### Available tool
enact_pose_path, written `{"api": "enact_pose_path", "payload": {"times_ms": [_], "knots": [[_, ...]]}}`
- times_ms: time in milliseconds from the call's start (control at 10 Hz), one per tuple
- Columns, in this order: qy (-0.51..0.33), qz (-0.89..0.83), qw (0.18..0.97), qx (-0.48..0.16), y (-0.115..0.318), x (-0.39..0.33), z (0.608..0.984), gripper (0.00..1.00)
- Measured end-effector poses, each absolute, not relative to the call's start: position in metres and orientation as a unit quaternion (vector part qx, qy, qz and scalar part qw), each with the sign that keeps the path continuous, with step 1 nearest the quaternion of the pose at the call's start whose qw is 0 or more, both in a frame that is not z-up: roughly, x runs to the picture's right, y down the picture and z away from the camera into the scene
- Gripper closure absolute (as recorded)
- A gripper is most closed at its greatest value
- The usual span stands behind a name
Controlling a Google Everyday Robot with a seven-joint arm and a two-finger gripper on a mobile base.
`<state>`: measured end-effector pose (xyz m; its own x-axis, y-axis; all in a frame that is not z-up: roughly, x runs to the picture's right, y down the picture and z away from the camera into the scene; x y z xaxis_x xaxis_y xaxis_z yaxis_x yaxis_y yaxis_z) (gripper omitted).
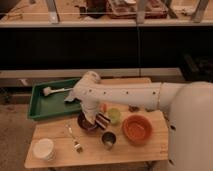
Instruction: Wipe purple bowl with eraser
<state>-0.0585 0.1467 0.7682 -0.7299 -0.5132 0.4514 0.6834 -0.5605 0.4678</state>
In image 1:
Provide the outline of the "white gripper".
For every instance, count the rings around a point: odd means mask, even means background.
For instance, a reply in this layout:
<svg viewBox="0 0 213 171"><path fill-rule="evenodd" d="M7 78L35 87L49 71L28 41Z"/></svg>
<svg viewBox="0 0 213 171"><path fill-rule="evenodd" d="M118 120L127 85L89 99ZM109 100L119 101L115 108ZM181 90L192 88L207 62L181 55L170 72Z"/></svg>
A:
<svg viewBox="0 0 213 171"><path fill-rule="evenodd" d="M94 125L96 120L96 115L99 113L99 105L82 103L81 108L86 120L90 124Z"/></svg>

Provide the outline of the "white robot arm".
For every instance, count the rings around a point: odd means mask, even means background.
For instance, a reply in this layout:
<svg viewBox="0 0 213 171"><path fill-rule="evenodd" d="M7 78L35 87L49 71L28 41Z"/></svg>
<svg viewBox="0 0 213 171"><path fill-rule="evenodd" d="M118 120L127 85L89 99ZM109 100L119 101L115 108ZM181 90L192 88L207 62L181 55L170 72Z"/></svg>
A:
<svg viewBox="0 0 213 171"><path fill-rule="evenodd" d="M143 106L167 113L169 147L166 171L213 171L213 83L136 83L104 85L89 71L73 87L89 122L98 103Z"/></svg>

